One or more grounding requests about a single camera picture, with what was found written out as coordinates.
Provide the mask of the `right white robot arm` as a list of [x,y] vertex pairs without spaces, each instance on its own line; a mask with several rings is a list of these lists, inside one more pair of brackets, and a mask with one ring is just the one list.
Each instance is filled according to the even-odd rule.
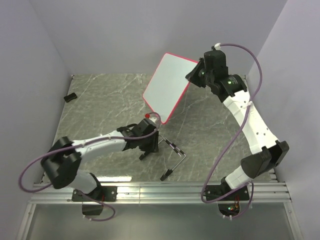
[[219,47],[205,52],[186,79],[198,87],[210,88],[239,124],[237,133],[243,133],[248,142],[251,155],[243,158],[240,166],[224,177],[216,190],[211,190],[215,198],[207,195],[206,185],[201,191],[205,203],[232,200],[239,189],[277,167],[290,147],[286,141],[279,141],[267,127],[254,106],[255,95],[249,93],[243,79],[237,74],[229,74],[226,55]]

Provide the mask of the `yellow bone-shaped eraser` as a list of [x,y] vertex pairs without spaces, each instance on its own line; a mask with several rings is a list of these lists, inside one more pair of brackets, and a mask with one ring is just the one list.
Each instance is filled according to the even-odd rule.
[[64,99],[64,101],[65,101],[66,103],[69,103],[70,101],[77,99],[77,97],[78,97],[78,96],[76,95],[76,93],[72,92],[72,93],[64,96],[63,99]]

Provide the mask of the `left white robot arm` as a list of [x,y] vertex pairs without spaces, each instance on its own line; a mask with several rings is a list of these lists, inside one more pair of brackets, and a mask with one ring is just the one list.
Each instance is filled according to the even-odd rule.
[[157,118],[147,117],[100,137],[71,141],[65,136],[52,146],[50,151],[53,154],[44,157],[40,164],[55,189],[71,187],[89,201],[102,200],[104,190],[101,183],[93,173],[81,170],[81,164],[105,154],[135,148],[155,153],[159,150],[158,126]]

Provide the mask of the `pink framed whiteboard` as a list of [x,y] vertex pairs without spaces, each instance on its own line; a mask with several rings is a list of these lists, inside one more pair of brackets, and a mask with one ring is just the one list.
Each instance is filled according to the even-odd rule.
[[160,60],[142,98],[153,112],[160,115],[163,125],[169,121],[187,91],[190,82],[186,75],[197,63],[196,60],[169,52]]

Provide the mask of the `metal wire whiteboard stand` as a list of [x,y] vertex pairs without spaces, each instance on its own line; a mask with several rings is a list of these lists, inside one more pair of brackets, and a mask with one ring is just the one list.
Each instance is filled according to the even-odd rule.
[[175,143],[170,141],[168,138],[162,135],[160,135],[160,138],[161,138],[160,143],[162,142],[166,143],[179,156],[179,160],[174,164],[172,168],[170,168],[174,171],[185,161],[187,154],[183,150],[181,150]]

